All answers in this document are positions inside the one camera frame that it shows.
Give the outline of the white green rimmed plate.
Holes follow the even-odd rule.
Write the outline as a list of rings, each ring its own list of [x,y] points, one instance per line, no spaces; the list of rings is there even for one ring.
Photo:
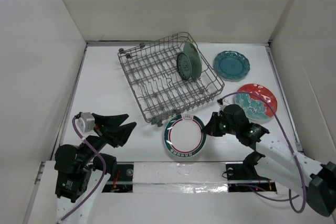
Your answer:
[[[198,116],[176,115],[169,120],[164,129],[164,146],[176,158],[193,158],[202,151],[206,143],[206,135],[202,133],[203,127],[204,123]]]

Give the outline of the red teal floral plate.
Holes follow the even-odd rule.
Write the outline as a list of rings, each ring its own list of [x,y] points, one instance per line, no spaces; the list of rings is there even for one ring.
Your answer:
[[[276,96],[261,84],[249,83],[237,90],[234,101],[253,121],[269,121],[277,112],[278,101]]]

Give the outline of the light green floral plate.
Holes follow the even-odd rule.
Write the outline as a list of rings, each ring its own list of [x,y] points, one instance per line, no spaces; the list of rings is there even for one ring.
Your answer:
[[[183,47],[183,52],[188,56],[192,66],[192,78],[198,79],[202,73],[202,61],[199,53],[191,42],[186,42]]]

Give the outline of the blue patterned small plate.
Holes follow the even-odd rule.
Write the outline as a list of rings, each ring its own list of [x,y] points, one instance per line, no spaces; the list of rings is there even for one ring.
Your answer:
[[[189,57],[185,53],[180,52],[177,55],[176,68],[182,80],[188,80],[191,78],[192,65]]]

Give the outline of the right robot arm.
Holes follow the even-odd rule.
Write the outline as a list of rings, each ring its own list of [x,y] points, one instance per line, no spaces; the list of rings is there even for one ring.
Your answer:
[[[239,169],[246,177],[260,176],[282,184],[322,216],[328,217],[335,211],[335,164],[322,164],[294,151],[265,127],[250,122],[240,106],[231,104],[213,112],[200,132],[213,137],[231,134],[251,148],[253,152]]]

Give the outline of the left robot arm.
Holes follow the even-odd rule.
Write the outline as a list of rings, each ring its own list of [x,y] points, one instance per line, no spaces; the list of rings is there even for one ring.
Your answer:
[[[107,181],[117,182],[122,170],[116,157],[101,150],[123,147],[136,122],[125,124],[128,114],[103,116],[80,112],[72,127],[80,145],[63,144],[55,153],[58,223],[91,223],[93,212]]]

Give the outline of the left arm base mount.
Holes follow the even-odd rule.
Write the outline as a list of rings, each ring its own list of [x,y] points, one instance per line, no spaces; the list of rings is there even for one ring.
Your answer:
[[[103,193],[132,193],[134,163],[117,163],[117,170],[107,181]]]

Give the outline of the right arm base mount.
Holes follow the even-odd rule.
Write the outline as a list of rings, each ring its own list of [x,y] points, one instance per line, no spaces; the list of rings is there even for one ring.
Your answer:
[[[263,155],[252,152],[242,162],[226,163],[222,177],[228,182],[230,193],[276,192],[276,184],[266,177],[260,177],[255,166]]]

